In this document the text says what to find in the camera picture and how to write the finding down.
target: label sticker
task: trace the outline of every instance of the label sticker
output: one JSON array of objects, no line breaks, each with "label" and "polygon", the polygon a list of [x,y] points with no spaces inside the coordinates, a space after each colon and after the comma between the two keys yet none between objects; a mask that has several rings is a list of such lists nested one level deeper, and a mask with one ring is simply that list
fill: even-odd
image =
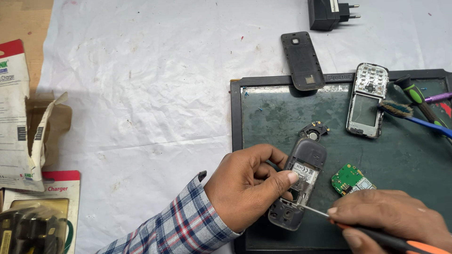
[{"label": "label sticker", "polygon": [[314,170],[306,167],[305,165],[295,162],[293,165],[293,171],[297,172],[300,178],[306,180],[307,183],[311,184],[314,178]]},{"label": "label sticker", "polygon": [[9,244],[11,243],[11,230],[3,231],[3,240],[1,242],[0,254],[8,254],[9,252]]},{"label": "label sticker", "polygon": [[330,0],[331,12],[339,12],[338,0]]}]

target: purple tool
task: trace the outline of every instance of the purple tool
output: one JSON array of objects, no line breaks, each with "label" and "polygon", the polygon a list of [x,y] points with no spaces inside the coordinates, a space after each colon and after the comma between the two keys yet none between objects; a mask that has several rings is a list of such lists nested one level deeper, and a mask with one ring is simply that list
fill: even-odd
[{"label": "purple tool", "polygon": [[452,92],[426,97],[425,98],[425,102],[427,102],[427,103],[434,103],[434,102],[437,102],[437,101],[440,101],[440,100],[448,99],[450,97],[452,97]]}]

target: brush bristles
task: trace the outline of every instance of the brush bristles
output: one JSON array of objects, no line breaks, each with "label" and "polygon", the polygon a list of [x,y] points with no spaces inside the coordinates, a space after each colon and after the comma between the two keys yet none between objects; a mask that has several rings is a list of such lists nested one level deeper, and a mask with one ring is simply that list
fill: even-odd
[{"label": "brush bristles", "polygon": [[396,103],[391,100],[385,100],[385,101],[380,102],[380,106],[382,106],[383,108],[386,108],[391,113],[401,116],[401,117],[412,117],[413,116],[413,109],[405,104]]}]

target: hand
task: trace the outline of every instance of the hand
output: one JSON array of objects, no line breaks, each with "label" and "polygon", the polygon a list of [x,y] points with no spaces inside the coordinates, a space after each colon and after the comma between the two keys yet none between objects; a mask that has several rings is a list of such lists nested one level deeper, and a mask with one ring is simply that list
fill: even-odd
[{"label": "hand", "polygon": [[283,169],[287,155],[261,144],[227,154],[204,191],[223,222],[239,233],[249,227],[271,204],[298,181],[298,174]]},{"label": "hand", "polygon": [[[328,214],[339,223],[383,229],[393,236],[452,252],[452,236],[441,214],[403,191],[360,190],[338,199]],[[386,253],[356,229],[345,229],[342,234],[355,254]]]}]

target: black charger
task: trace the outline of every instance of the black charger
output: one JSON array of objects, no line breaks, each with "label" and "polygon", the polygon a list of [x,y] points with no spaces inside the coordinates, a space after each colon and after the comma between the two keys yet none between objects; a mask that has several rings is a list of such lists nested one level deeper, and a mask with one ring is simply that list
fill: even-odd
[{"label": "black charger", "polygon": [[349,8],[359,5],[338,4],[338,0],[308,0],[309,27],[311,30],[331,31],[339,22],[358,19],[361,15],[350,16]]}]

